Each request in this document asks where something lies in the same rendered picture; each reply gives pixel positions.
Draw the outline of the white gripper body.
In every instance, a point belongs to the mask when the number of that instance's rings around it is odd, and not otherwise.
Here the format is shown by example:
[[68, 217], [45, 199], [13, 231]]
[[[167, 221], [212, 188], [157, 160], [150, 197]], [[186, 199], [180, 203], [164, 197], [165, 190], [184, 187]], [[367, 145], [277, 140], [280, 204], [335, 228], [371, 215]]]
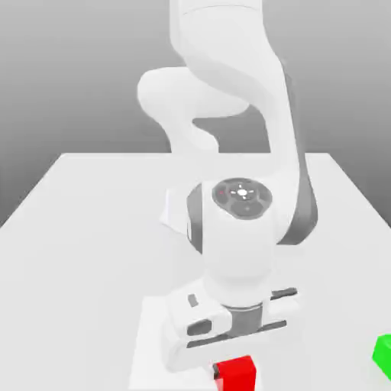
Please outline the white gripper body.
[[278, 343], [289, 344], [299, 338], [301, 317], [268, 318], [267, 323], [251, 332], [235, 333], [216, 328], [210, 318], [202, 317], [177, 329], [165, 323], [165, 368], [171, 373], [207, 367], [217, 362], [246, 355], [258, 355]]

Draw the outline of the small red cube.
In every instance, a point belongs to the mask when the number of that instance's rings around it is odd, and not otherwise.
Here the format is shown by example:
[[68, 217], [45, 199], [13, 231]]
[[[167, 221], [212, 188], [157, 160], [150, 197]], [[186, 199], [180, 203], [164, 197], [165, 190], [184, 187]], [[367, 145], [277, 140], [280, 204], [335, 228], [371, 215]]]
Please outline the small red cube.
[[257, 369], [251, 356], [212, 365], [218, 391], [255, 391]]

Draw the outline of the small green cube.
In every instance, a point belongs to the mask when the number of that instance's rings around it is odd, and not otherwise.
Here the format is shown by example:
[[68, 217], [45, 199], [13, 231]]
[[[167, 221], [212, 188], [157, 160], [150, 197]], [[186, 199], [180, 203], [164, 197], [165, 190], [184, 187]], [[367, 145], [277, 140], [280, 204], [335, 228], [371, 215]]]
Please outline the small green cube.
[[377, 338], [372, 359], [391, 381], [391, 334], [380, 335]]

